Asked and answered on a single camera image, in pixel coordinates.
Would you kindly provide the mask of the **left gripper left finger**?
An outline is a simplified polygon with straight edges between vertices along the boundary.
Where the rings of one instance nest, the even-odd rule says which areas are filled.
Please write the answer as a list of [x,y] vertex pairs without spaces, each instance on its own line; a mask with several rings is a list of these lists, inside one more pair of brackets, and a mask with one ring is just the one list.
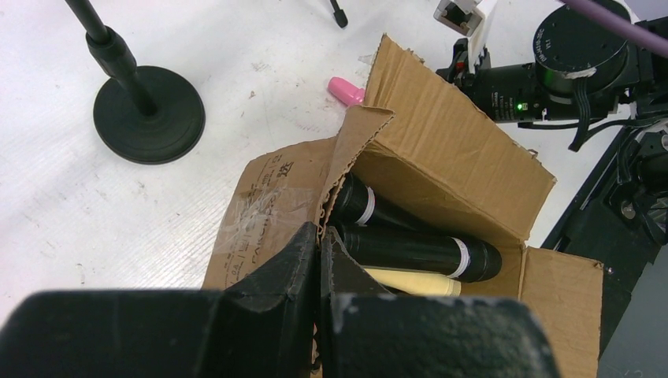
[[223,291],[44,291],[1,330],[4,377],[307,377],[314,224]]

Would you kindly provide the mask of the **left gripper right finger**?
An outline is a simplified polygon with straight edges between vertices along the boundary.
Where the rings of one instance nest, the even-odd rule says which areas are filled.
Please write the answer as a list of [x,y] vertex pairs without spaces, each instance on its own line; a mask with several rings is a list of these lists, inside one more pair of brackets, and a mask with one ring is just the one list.
[[326,377],[557,377],[537,317],[512,298],[395,295],[329,228],[321,242]]

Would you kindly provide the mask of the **brown cardboard box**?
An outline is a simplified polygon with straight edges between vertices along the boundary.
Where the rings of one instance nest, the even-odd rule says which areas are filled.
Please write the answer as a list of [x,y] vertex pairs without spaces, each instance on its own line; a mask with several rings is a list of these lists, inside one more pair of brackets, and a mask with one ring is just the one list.
[[464,295],[524,302],[547,331],[564,377],[598,370],[603,268],[526,246],[555,178],[457,87],[384,36],[360,106],[332,138],[250,161],[228,205],[203,287],[225,289],[266,263],[310,221],[330,217],[343,175],[446,231],[496,246],[499,274]]

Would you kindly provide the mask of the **clip mic stand round base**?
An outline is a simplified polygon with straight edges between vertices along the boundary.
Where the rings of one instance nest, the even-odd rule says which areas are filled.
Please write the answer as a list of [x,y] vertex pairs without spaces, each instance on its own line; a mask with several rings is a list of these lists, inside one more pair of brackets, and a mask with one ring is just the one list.
[[206,123],[195,87],[168,69],[137,65],[127,43],[103,24],[89,1],[70,1],[68,6],[86,31],[91,56],[109,76],[93,108],[95,128],[105,145],[143,165],[169,163],[190,152]]

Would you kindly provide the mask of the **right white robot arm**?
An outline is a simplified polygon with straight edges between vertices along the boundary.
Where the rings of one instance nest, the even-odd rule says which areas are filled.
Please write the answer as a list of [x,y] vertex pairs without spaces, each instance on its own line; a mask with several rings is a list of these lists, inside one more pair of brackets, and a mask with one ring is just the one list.
[[649,50],[587,16],[560,6],[537,27],[533,60],[492,67],[486,46],[493,1],[442,1],[434,17],[460,34],[451,64],[438,74],[498,124],[531,130],[573,129],[578,151],[622,104],[625,128],[643,129],[667,118],[667,56]]

